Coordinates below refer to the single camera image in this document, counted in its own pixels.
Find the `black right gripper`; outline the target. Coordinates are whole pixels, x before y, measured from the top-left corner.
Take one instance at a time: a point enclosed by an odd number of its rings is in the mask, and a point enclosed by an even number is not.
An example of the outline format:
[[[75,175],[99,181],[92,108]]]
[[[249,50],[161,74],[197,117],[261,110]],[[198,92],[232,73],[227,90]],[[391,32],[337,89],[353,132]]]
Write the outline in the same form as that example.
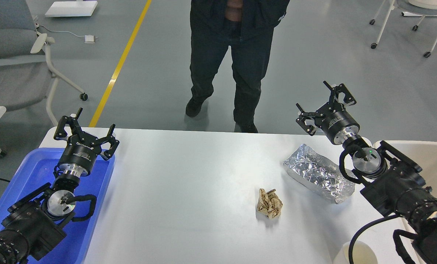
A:
[[[317,129],[322,129],[332,144],[342,145],[360,131],[360,125],[345,108],[357,104],[357,101],[343,83],[336,86],[331,86],[326,81],[323,83],[331,92],[328,103],[317,112],[306,112],[296,103],[299,110],[296,123],[310,136],[314,136]],[[344,95],[342,103],[339,100],[340,94]]]

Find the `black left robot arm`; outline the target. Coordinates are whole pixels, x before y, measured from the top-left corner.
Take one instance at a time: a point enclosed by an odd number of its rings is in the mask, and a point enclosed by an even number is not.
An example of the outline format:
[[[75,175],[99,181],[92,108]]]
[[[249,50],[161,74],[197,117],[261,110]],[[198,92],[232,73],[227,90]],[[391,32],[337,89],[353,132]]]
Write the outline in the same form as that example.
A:
[[[79,116],[60,118],[55,140],[67,142],[54,167],[55,181],[46,183],[8,208],[0,231],[0,264],[26,264],[28,257],[42,259],[66,236],[69,222],[89,220],[95,213],[94,194],[75,195],[81,177],[91,174],[97,157],[109,160],[119,146],[111,125],[104,137],[82,130]]]

